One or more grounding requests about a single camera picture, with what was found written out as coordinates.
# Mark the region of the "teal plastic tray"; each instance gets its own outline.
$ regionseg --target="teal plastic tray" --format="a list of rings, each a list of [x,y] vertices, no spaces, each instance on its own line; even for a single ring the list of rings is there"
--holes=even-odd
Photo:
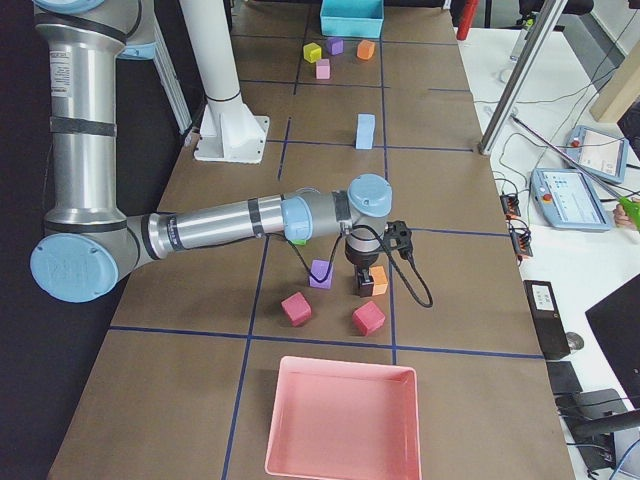
[[[383,20],[383,0],[323,0],[320,9],[327,37],[379,38]]]

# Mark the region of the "pink plastic tray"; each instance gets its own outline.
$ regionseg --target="pink plastic tray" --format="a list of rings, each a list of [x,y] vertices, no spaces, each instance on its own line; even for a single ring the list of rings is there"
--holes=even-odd
[[[284,357],[265,470],[321,480],[420,480],[415,370]]]

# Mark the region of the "red object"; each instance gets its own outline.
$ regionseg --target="red object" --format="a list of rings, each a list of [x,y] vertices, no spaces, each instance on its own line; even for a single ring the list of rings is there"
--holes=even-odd
[[[372,301],[353,312],[353,323],[363,335],[375,332],[384,324],[384,320],[384,313]]]
[[[467,34],[469,33],[469,29],[471,28],[473,19],[476,16],[478,1],[479,0],[467,0],[467,3],[464,6],[464,10],[462,11],[460,25],[458,25],[458,33],[456,34],[456,38],[458,40],[467,39]]]
[[[311,306],[300,292],[283,300],[280,305],[282,305],[284,313],[287,314],[287,317],[291,320],[291,325],[294,327],[302,325],[311,318]]]

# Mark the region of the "white desk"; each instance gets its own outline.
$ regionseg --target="white desk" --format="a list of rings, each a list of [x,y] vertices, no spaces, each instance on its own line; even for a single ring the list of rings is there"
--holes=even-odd
[[[505,86],[500,75],[513,66],[509,61],[509,53],[517,36],[518,32],[511,30],[472,29],[467,40],[459,43],[483,131]],[[589,84],[589,77],[564,35],[553,33],[520,92],[516,104],[518,116],[546,139],[558,145],[563,144],[585,104],[593,101],[595,89],[591,86],[586,89],[584,96],[583,90],[577,95],[552,103],[522,102],[556,99]],[[588,107],[578,123],[622,136],[617,125],[597,123]],[[542,149],[522,137],[514,136],[508,140],[514,132],[527,135],[513,122],[507,122],[493,148],[491,164],[494,170],[504,174],[522,190],[526,188],[524,178],[500,165],[500,156],[504,151],[502,163],[528,179]],[[547,152],[537,166],[565,167],[555,153],[550,150]],[[633,153],[630,154],[629,163],[638,164]],[[497,182],[497,187],[501,188],[501,184],[502,182]],[[634,190],[639,188],[640,171],[628,169],[623,185]],[[505,192],[512,191],[508,184],[504,189]],[[601,198],[608,198],[599,190],[598,193]],[[608,211],[614,207],[615,202],[605,204]],[[625,396],[591,332],[585,311],[640,272],[640,235],[633,230],[620,228],[605,233],[551,228],[536,207],[529,205],[527,193],[520,195],[520,208],[523,219],[529,223],[532,231],[534,255],[522,263],[521,276],[523,280],[546,280],[552,283],[565,331],[576,332],[585,341],[584,349],[565,360],[571,360],[584,391],[615,388],[621,396]],[[586,469],[580,454],[575,447],[569,447],[569,450],[576,478],[586,479]],[[603,478],[607,478],[607,475],[606,472],[601,473]]]

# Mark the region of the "white label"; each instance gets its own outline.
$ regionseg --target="white label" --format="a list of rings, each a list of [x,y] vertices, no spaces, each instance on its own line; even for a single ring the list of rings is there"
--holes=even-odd
[[[533,300],[536,302],[538,310],[548,310],[553,312],[553,300],[551,300],[551,291],[545,285],[531,285],[533,291]]]
[[[63,51],[49,52],[49,66],[51,68],[51,96],[72,96],[73,75],[71,53]]]

